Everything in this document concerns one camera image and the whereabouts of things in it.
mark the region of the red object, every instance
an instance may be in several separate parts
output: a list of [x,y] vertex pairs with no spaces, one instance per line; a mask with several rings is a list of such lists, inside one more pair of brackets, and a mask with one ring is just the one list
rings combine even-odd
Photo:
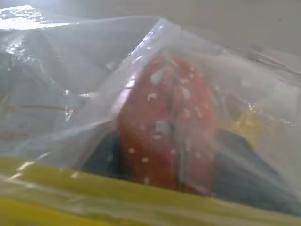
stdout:
[[214,132],[203,75],[177,58],[153,59],[118,119],[123,158],[135,182],[209,194]]

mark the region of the clear plastic wrap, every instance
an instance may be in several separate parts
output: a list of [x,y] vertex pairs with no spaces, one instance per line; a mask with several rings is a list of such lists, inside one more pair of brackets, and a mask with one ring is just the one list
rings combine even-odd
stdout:
[[[0,29],[0,157],[26,161],[2,166],[2,197],[92,220],[100,213],[129,217],[141,225],[223,224],[223,214],[241,208],[231,202],[300,216],[300,78],[295,70],[278,61],[275,66],[275,61],[244,58],[149,16],[78,21],[24,6],[1,10]],[[47,172],[37,161],[59,172]],[[67,168],[211,196],[195,199],[197,209],[204,202],[212,205],[210,213],[198,209],[196,217],[190,196]],[[73,181],[60,186],[54,179],[39,180],[51,175]],[[124,192],[85,194],[89,189],[80,177],[87,178],[86,186],[99,186],[96,190],[102,190],[101,181],[110,184],[105,191],[116,186],[116,193],[137,187],[154,199],[174,195],[189,207],[176,223],[181,209],[175,203],[150,204],[147,198],[145,205],[143,199],[131,203],[123,200]],[[219,209],[223,204],[214,204],[216,198],[230,201],[225,205],[233,209]],[[111,209],[104,213],[97,202]],[[135,202],[144,214],[133,215],[141,207]],[[160,213],[147,216],[156,205]],[[264,212],[265,221],[248,211],[255,210],[246,207],[224,223],[282,224],[277,220],[285,217]]]

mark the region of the white surface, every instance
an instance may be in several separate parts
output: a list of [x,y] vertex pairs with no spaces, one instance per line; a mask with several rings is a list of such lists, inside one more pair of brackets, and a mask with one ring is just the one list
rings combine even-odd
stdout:
[[158,15],[225,46],[257,44],[301,56],[300,0],[2,0],[0,8],[24,4],[91,18]]

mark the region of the yellow plastic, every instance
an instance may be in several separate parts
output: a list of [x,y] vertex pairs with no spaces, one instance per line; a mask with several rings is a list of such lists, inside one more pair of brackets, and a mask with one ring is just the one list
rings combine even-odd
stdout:
[[215,198],[0,160],[0,225],[301,225],[294,216]]

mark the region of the plastic bag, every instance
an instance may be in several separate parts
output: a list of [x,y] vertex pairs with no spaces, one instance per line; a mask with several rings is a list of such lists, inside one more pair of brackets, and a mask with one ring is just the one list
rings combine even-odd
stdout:
[[42,161],[300,215],[298,75],[156,17],[0,18],[6,182]]

